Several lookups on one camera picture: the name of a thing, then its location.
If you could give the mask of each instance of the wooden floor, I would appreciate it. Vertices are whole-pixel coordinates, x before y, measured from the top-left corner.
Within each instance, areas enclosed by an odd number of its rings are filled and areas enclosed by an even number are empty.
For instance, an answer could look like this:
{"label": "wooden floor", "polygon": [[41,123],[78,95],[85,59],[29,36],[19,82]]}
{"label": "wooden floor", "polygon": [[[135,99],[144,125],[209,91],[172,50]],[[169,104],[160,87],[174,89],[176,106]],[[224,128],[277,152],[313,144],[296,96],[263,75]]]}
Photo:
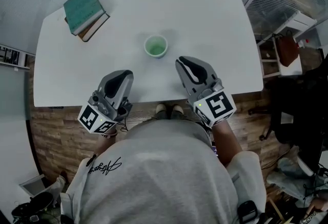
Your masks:
{"label": "wooden floor", "polygon": [[[304,50],[301,54],[303,69],[316,68],[321,57],[318,51]],[[41,169],[49,180],[55,180],[60,171],[65,170],[71,181],[83,158],[90,157],[97,141],[97,135],[89,134],[77,121],[80,107],[65,107],[63,109],[36,108],[33,104],[33,74],[34,59],[30,59],[30,113],[31,131],[37,158]],[[266,91],[233,96],[237,111],[229,118],[229,124],[238,138],[243,150],[250,150],[260,157],[264,166],[289,149],[280,144],[274,133],[268,140],[260,141],[259,136],[265,132],[270,123],[270,116],[255,114],[248,115],[248,109],[269,104]],[[170,104],[180,104],[185,114],[196,119],[186,101],[171,101]],[[127,119],[128,129],[151,118],[158,103],[134,104]],[[119,132],[117,140],[122,140],[125,133]],[[274,167],[263,170],[263,177]],[[267,186],[267,193],[276,194],[277,189]]]}

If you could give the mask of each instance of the gray t-shirt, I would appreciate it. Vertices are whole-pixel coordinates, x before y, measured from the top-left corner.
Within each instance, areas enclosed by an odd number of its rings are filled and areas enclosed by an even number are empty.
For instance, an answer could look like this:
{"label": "gray t-shirt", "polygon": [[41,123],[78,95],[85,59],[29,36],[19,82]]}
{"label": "gray t-shirt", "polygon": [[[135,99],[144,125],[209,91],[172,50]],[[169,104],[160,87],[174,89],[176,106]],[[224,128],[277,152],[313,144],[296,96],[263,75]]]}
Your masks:
{"label": "gray t-shirt", "polygon": [[264,212],[258,156],[241,152],[225,168],[191,121],[142,123],[86,162],[67,190],[74,223],[239,223],[247,200]]}

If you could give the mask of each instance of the green cup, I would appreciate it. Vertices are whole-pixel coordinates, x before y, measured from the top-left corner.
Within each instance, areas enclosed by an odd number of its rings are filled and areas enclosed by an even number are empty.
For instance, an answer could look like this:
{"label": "green cup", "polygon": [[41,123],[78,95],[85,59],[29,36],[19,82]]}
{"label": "green cup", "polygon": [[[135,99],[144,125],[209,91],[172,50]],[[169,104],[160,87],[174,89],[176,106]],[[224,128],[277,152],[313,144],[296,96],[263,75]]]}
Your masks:
{"label": "green cup", "polygon": [[152,35],[145,41],[145,51],[148,55],[154,58],[161,58],[168,50],[168,42],[164,36]]}

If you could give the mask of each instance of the book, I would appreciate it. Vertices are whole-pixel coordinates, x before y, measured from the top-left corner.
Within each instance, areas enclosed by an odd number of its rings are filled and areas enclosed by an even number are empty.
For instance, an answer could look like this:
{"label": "book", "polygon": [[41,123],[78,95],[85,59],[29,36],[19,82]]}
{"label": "book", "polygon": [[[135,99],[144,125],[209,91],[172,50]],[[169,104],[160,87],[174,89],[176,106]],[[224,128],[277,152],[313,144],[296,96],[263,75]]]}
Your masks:
{"label": "book", "polygon": [[80,32],[77,36],[81,38],[83,42],[89,41],[89,39],[94,35],[94,33],[103,25],[104,22],[109,18],[109,15],[104,13],[101,17],[94,20],[91,24],[89,24],[82,32]]}
{"label": "book", "polygon": [[64,10],[68,26],[74,35],[78,35],[105,13],[99,0],[67,0]]}

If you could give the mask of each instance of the green book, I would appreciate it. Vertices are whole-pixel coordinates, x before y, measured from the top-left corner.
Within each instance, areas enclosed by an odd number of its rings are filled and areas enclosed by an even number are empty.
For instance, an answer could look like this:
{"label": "green book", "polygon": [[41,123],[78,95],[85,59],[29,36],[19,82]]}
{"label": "green book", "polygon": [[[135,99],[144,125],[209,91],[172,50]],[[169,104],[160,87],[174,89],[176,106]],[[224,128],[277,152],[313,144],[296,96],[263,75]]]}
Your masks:
{"label": "green book", "polygon": [[64,9],[68,26],[74,35],[105,13],[99,0],[68,0],[64,3]]}

